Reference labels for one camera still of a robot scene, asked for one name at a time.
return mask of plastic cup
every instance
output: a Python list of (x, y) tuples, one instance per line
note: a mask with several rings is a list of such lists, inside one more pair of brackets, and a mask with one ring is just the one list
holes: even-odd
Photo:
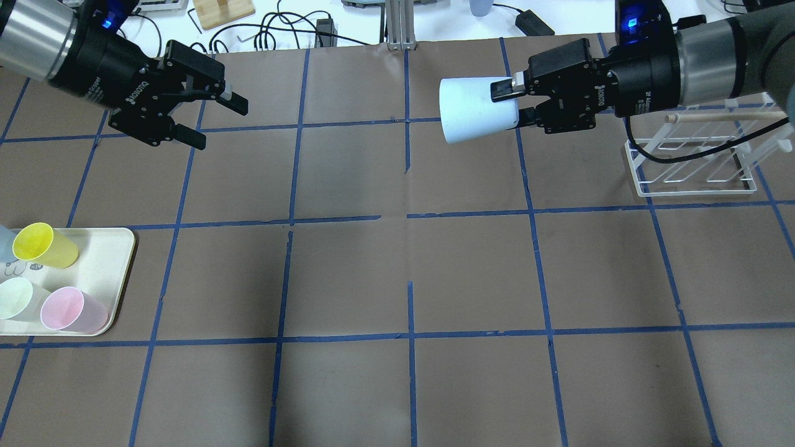
[(17, 233), (0, 225), (0, 262), (17, 260), (17, 257), (14, 256), (14, 238), (16, 237)]
[(519, 124), (519, 102), (491, 101), (491, 83), (509, 78), (452, 78), (439, 84), (444, 139), (457, 143)]
[(77, 246), (46, 223), (32, 223), (14, 239), (14, 255), (44, 266), (65, 269), (77, 260)]
[(76, 287), (61, 287), (41, 306), (41, 323), (56, 331), (97, 332), (107, 318), (107, 306)]
[(41, 303), (49, 294), (26, 278), (7, 279), (0, 284), (0, 320), (38, 322)]
[(483, 17), (491, 11), (494, 0), (469, 0), (469, 10), (475, 17)]

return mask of white wire rack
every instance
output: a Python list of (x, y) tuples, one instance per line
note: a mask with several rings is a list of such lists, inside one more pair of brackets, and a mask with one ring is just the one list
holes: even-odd
[[(646, 152), (672, 157), (695, 154), (749, 134), (784, 118), (768, 95), (759, 107), (740, 108), (729, 99), (725, 108), (693, 106), (665, 116), (665, 123), (652, 138), (636, 138)], [(795, 130), (783, 126), (723, 152), (696, 160), (663, 165), (649, 161), (624, 145), (635, 188), (641, 197), (751, 194), (757, 190), (754, 168), (777, 152), (792, 152), (788, 139)]]

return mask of light blue cup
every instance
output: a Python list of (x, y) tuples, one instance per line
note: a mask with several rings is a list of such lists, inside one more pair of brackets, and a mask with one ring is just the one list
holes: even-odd
[(475, 17), (483, 17), (491, 11), (494, 0), (469, 0), (469, 10)]
[(9, 230), (0, 225), (0, 262), (14, 262), (17, 257), (14, 256), (14, 238), (17, 233)]

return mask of white cup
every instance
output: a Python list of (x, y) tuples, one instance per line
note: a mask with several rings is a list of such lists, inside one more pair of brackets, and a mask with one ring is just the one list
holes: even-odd
[(451, 78), (439, 84), (444, 139), (457, 143), (516, 127), (519, 103), (491, 101), (491, 83), (509, 78)]
[(27, 278), (6, 279), (0, 284), (0, 320), (38, 322), (41, 303), (49, 294)]

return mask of tray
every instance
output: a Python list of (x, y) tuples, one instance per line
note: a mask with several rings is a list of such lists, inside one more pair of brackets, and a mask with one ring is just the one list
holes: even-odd
[(135, 248), (135, 235), (127, 228), (58, 228), (77, 244), (77, 261), (57, 269), (26, 261), (0, 263), (0, 282), (22, 276), (49, 291), (74, 286), (102, 302), (110, 310), (107, 323), (96, 332), (66, 332), (47, 329), (41, 322), (0, 320), (0, 336), (98, 336), (116, 318), (127, 271)]

